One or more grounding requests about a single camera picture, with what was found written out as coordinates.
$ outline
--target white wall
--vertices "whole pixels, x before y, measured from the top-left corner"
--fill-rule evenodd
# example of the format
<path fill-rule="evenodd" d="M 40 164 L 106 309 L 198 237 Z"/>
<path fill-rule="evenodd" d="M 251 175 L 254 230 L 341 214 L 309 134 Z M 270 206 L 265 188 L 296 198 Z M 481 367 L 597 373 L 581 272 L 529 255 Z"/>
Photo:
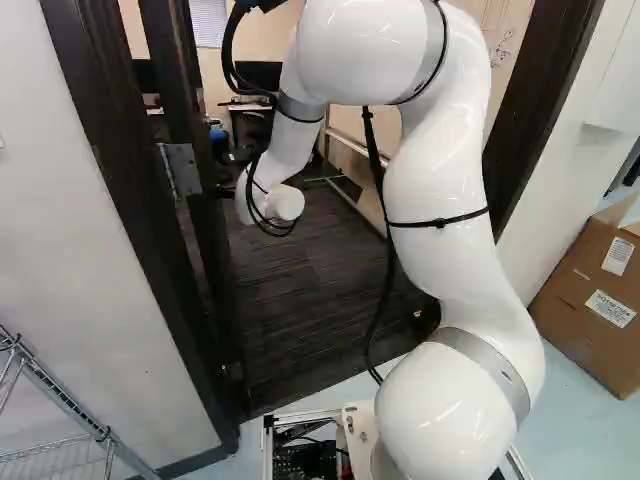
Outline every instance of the white wall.
<path fill-rule="evenodd" d="M 594 212 L 636 136 L 583 123 L 622 35 L 633 0 L 607 0 L 540 161 L 498 242 L 527 304 Z"/>
<path fill-rule="evenodd" d="M 219 445 L 107 193 L 37 0 L 0 0 L 0 322 L 154 466 Z M 21 385 L 1 449 L 70 430 Z"/>

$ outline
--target metal wire rack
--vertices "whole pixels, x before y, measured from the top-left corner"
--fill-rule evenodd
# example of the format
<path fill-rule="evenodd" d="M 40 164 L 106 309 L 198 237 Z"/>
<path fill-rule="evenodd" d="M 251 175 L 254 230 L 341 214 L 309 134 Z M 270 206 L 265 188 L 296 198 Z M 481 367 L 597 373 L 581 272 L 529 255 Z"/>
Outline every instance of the metal wire rack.
<path fill-rule="evenodd" d="M 84 434 L 0 454 L 0 480 L 109 480 L 113 444 L 106 450 Z"/>
<path fill-rule="evenodd" d="M 0 480 L 110 480 L 114 458 L 145 480 L 160 477 L 72 393 L 25 345 L 20 334 L 0 325 L 0 416 L 18 379 L 26 377 L 87 433 L 77 437 L 0 453 Z"/>

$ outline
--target cardboard box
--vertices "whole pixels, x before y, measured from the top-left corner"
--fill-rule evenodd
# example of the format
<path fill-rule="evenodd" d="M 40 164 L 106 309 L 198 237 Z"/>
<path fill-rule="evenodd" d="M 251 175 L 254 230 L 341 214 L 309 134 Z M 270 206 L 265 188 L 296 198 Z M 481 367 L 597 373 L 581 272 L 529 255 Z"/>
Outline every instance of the cardboard box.
<path fill-rule="evenodd" d="M 638 201 L 594 215 L 530 306 L 540 333 L 623 400 L 640 387 Z"/>

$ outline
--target wire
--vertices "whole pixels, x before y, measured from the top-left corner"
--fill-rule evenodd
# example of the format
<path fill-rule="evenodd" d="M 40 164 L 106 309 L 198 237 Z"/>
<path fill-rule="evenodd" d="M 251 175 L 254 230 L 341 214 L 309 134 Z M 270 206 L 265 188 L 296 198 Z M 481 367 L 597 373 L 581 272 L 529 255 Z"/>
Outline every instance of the wire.
<path fill-rule="evenodd" d="M 246 181 L 245 186 L 244 186 L 245 187 L 244 188 L 244 193 L 245 193 L 245 200 L 247 202 L 247 209 L 249 210 L 249 215 L 251 216 L 251 219 L 258 226 L 258 228 L 260 230 L 262 230 L 264 233 L 266 233 L 267 235 L 270 235 L 272 237 L 284 238 L 284 237 L 290 235 L 291 232 L 293 232 L 293 229 L 295 228 L 296 224 L 298 223 L 299 217 L 296 218 L 289 225 L 277 225 L 277 224 L 271 222 L 270 220 L 268 220 L 264 215 L 262 215 L 262 213 L 260 212 L 260 209 L 256 205 L 256 201 L 255 201 L 255 198 L 253 197 L 253 192 L 252 192 L 253 185 L 256 184 L 256 181 L 254 180 L 254 176 L 255 176 L 255 173 L 256 173 L 256 169 L 258 168 L 258 161 L 259 160 L 260 159 L 257 159 L 256 161 L 251 163 L 251 166 L 249 167 L 249 173 L 247 174 L 247 181 Z M 266 225 L 268 225 L 269 227 L 271 227 L 275 231 L 269 230 L 268 228 L 266 228 L 262 224 L 263 222 Z"/>
<path fill-rule="evenodd" d="M 287 443 L 291 443 L 294 440 L 306 440 L 307 442 L 318 443 L 318 444 L 324 445 L 324 442 L 322 440 L 316 440 L 315 438 L 311 438 L 311 437 L 298 437 L 298 438 L 294 438 L 294 439 L 289 440 Z M 287 443 L 283 443 L 282 445 L 280 445 L 279 448 L 284 447 Z M 340 452 L 341 454 L 346 455 L 347 457 L 349 456 L 349 452 L 347 452 L 346 450 L 343 450 L 342 448 L 336 447 L 336 452 Z"/>
<path fill-rule="evenodd" d="M 224 30 L 224 37 L 222 39 L 222 72 L 224 73 L 224 78 L 229 85 L 229 88 L 231 88 L 231 90 L 233 90 L 235 93 L 238 93 L 240 95 L 265 95 L 275 106 L 277 105 L 278 97 L 272 92 L 257 87 L 256 85 L 253 85 L 252 83 L 243 79 L 236 71 L 235 64 L 233 63 L 233 38 L 236 34 L 240 21 L 247 13 L 249 13 L 251 7 L 251 5 L 243 5 L 240 2 L 236 2 L 233 6 L 233 9 L 231 10 L 229 20 L 227 21 L 227 26 Z M 256 201 L 253 196 L 253 185 L 258 186 L 258 188 L 266 194 L 265 190 L 260 187 L 255 181 L 255 173 L 258 168 L 259 161 L 260 157 L 253 161 L 249 168 L 249 172 L 247 173 L 247 181 L 244 192 L 247 209 L 249 210 L 251 219 L 258 226 L 258 228 L 262 230 L 262 232 L 271 237 L 284 238 L 290 235 L 291 232 L 293 232 L 293 229 L 295 228 L 299 219 L 295 219 L 288 225 L 278 225 L 267 219 L 260 212 L 260 209 L 256 205 Z"/>
<path fill-rule="evenodd" d="M 242 5 L 240 2 L 236 2 L 231 9 L 231 14 L 229 15 L 229 20 L 227 21 L 227 26 L 225 27 L 222 38 L 222 72 L 229 88 L 235 93 L 240 95 L 265 95 L 275 105 L 278 102 L 278 97 L 273 94 L 273 92 L 260 88 L 242 78 L 236 71 L 235 64 L 233 63 L 233 38 L 238 29 L 238 25 L 240 25 L 240 21 L 250 10 L 251 6 Z"/>
<path fill-rule="evenodd" d="M 387 247 L 387 273 L 385 274 L 384 282 L 382 284 L 382 292 L 380 294 L 380 298 L 378 299 L 376 312 L 373 316 L 373 319 L 371 320 L 371 323 L 369 324 L 369 327 L 367 328 L 367 332 L 364 337 L 364 360 L 367 365 L 367 371 L 375 380 L 375 382 L 378 385 L 381 385 L 384 379 L 382 378 L 380 373 L 378 373 L 371 360 L 371 345 L 373 343 L 373 335 L 376 331 L 376 328 L 380 324 L 382 314 L 384 313 L 387 304 L 389 303 L 389 298 L 391 297 L 391 291 L 393 289 L 393 279 L 395 277 L 396 270 L 396 250 L 393 246 L 393 240 L 391 239 L 391 228 L 389 227 L 389 223 L 387 221 L 387 208 L 384 203 L 384 197 L 382 195 L 382 179 L 384 176 L 384 172 L 382 170 L 382 165 L 380 164 L 380 153 L 378 152 L 375 132 L 371 123 L 373 114 L 369 111 L 369 107 L 362 107 L 362 118 L 364 121 L 364 135 L 367 141 L 367 151 L 369 153 L 369 166 L 371 168 L 371 172 L 373 173 L 373 179 L 376 184 L 378 196 L 380 197 L 380 204 L 382 205 L 382 213 L 384 215 L 384 223 L 387 231 L 387 239 L 385 242 Z"/>

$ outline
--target door hinge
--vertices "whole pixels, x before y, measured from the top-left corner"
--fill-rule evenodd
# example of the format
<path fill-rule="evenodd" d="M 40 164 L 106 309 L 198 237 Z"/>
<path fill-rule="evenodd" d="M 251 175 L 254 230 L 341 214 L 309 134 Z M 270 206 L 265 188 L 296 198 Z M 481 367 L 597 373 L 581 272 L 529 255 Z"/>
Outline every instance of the door hinge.
<path fill-rule="evenodd" d="M 158 143 L 174 197 L 202 193 L 196 156 L 190 143 Z"/>

